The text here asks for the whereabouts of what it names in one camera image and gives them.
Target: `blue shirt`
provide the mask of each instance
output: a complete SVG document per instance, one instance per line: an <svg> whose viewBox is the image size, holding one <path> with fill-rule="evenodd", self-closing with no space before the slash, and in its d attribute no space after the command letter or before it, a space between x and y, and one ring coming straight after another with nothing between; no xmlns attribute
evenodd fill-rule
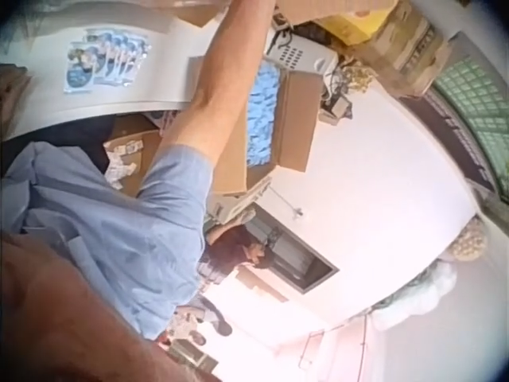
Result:
<svg viewBox="0 0 509 382"><path fill-rule="evenodd" d="M197 291L212 171L203 155L175 146L155 158L134 199L81 149L31 143L2 179L2 229L39 236L154 339Z"/></svg>

